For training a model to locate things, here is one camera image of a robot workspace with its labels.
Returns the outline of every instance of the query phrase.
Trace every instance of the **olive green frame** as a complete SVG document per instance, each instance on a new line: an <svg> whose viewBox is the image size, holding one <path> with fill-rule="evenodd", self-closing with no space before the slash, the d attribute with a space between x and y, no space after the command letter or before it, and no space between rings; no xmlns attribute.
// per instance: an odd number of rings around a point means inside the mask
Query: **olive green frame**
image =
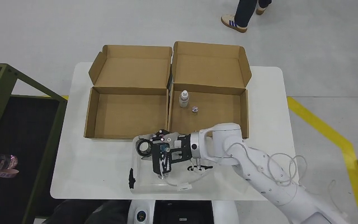
<svg viewBox="0 0 358 224"><path fill-rule="evenodd" d="M34 186L32 188L32 192L27 202L27 207L25 210L25 214L22 218L22 224L33 223L33 219L30 217L34 217L36 212L36 202L39 194L42 193L46 179L49 174L51 162L55 156L55 151L58 146L58 142L61 135L62 125L64 121L67 100L60 95L52 92L50 89L36 82L32 78L23 74L22 72L16 70L8 64L0 64L0 119L5 111L7 102L11 96L13 88L15 87L16 81L21 80L26 84L38 89L44 94L51 97L52 100L59 101L59 105L57 108L57 112L54 118L54 122L52 124L52 128L49 134L49 138L46 143L45 151L43 154L43 159L41 160L41 164L39 170L37 172L37 176L34 182Z"/></svg>

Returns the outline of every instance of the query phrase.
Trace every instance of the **person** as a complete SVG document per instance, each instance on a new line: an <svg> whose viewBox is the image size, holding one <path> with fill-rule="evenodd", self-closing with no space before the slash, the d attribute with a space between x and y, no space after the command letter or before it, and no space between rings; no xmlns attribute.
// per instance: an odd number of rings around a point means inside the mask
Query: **person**
<svg viewBox="0 0 358 224"><path fill-rule="evenodd" d="M256 14L262 15L272 0L258 0ZM240 0L235 15L222 16L222 23L239 32L246 32L248 22L255 11L257 0Z"/></svg>
<svg viewBox="0 0 358 224"><path fill-rule="evenodd" d="M43 224L126 224L131 200L68 199Z"/></svg>

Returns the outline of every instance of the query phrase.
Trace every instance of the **small bottle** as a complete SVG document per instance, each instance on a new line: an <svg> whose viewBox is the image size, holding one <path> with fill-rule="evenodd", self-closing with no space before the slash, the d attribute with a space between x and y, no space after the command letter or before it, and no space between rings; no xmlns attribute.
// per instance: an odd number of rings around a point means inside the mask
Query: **small bottle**
<svg viewBox="0 0 358 224"><path fill-rule="evenodd" d="M188 105L188 102L189 102L189 94L188 91L184 90L181 92L179 97L180 107L185 108Z"/></svg>

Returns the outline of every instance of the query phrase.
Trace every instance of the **white table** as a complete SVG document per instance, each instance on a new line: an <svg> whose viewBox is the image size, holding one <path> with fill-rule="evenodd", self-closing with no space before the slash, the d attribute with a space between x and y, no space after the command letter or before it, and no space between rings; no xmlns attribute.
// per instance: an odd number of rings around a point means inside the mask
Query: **white table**
<svg viewBox="0 0 358 224"><path fill-rule="evenodd" d="M92 82L89 63L76 65L62 129L51 185L54 198L65 199L180 199L180 200L266 200L249 187L235 190L241 183L229 166L220 166L216 175L231 175L231 183L219 184L213 193L132 194L128 186L131 141L87 139L83 137ZM269 155L284 152L295 156L291 123L282 71L277 67L252 66L249 91L249 139L251 147ZM288 169L289 160L275 157Z"/></svg>

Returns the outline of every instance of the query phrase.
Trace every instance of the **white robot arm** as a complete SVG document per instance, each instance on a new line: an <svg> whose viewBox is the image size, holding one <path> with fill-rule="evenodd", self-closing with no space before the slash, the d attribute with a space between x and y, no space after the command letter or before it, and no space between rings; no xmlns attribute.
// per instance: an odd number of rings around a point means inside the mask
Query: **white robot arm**
<svg viewBox="0 0 358 224"><path fill-rule="evenodd" d="M206 136L213 134L214 153L210 155ZM268 154L247 147L238 124L218 124L190 135L193 158L231 165L234 171L274 204L291 224L348 224L334 208L313 198L292 180Z"/></svg>

